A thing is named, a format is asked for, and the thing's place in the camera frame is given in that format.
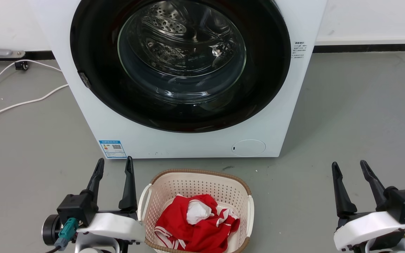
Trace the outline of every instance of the white plastic basket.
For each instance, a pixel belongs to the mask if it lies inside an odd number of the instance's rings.
[[[138,218],[144,223],[145,243],[149,247],[159,253],[187,253],[165,247],[154,233],[157,220],[176,194],[184,197],[209,194],[217,201],[217,209],[232,208],[240,217],[240,227],[228,237],[226,253],[239,253],[246,248],[254,223],[254,201],[249,187],[236,176],[201,170],[163,171],[143,190]]]

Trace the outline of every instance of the washing machine door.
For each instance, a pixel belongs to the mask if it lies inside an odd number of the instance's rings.
[[[82,0],[71,50],[108,107],[173,132],[252,117],[278,93],[291,54],[272,0]]]

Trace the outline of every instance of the teal connector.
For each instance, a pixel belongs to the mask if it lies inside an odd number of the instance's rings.
[[[69,218],[65,225],[63,225],[63,229],[59,232],[59,238],[54,243],[54,247],[60,247],[59,251],[64,251],[78,228],[79,221],[75,218]]]

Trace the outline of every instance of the washing machine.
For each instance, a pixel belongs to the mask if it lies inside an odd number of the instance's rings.
[[[31,0],[107,159],[278,157],[326,0]]]

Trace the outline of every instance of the gray floor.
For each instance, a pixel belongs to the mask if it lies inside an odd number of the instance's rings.
[[[0,71],[7,64],[0,63]],[[59,72],[38,65],[27,72],[10,69],[0,79],[0,109],[63,84]],[[102,156],[69,88],[1,114],[0,252],[50,250],[40,238],[44,219],[66,194],[85,188]],[[135,160],[137,194],[165,169],[231,166],[225,172],[248,183],[256,205],[247,253],[334,253],[330,166],[339,162],[359,211],[372,211],[361,159],[384,186],[405,188],[405,52],[313,55],[281,157]],[[106,162],[101,210],[117,208],[123,166]],[[130,252],[153,250],[142,245]]]

